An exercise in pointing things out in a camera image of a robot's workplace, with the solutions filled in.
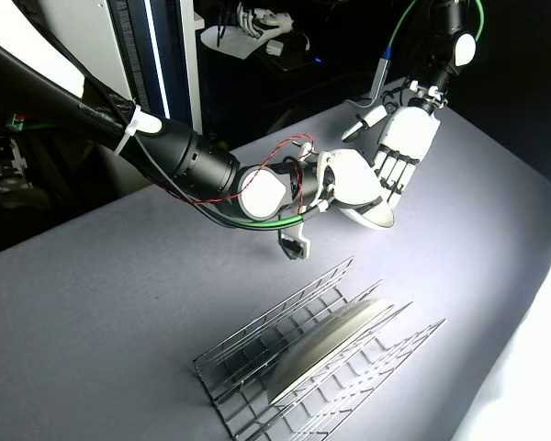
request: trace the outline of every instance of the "white zip tie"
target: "white zip tie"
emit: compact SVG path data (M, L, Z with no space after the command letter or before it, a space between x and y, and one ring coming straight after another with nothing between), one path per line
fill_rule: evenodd
M120 152L122 152L122 149L125 148L125 145L127 142L129 142L129 138L131 136L134 136L135 132L137 131L137 127L139 126L139 115L141 114L141 106L138 104L135 105L135 112L132 114L132 118L130 119L130 123L125 129L125 134L118 143L117 148L114 151L115 156L119 156Z

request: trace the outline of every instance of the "metal frame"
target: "metal frame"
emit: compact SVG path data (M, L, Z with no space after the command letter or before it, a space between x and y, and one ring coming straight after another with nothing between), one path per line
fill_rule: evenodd
M323 440L438 330L429 325L390 347L380 333L410 304L390 311L286 397L269 403L266 383L282 354L342 306L368 298L379 282L348 298L338 289L349 258L195 361L197 374L233 440Z

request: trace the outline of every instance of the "white robotic hand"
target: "white robotic hand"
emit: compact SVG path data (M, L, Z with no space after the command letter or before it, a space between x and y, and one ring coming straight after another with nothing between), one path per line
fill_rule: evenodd
M440 123L434 113L429 115L422 108L400 107L382 131L373 168L383 188L382 198L392 209L429 152Z
M288 13L274 14L269 9L245 9L237 6L239 26L243 32L261 42L269 41L292 30L292 17Z

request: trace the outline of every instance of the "light strip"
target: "light strip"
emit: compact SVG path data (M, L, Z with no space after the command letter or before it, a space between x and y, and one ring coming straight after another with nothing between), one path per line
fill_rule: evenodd
M153 23L153 13L151 10L151 0L145 1L145 15L147 16L147 25L149 26L149 36L153 48L153 59L155 60L155 71L157 71L157 81L159 90L162 94L163 113L166 118L170 118L169 106L167 105L167 94L165 93L165 82L163 81L162 62L159 58L159 49L157 49L157 36L155 35L155 24Z

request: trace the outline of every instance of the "table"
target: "table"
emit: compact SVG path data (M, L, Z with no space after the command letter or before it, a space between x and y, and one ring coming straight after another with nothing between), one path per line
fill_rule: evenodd
M300 132L338 147L354 114L342 104L236 154L260 163ZM307 225L305 262L153 187L1 253L0 440L227 439L192 360L351 255L343 289L375 274L380 295L447 322L333 438L448 439L545 276L551 184L453 111L438 117L395 227L333 210Z

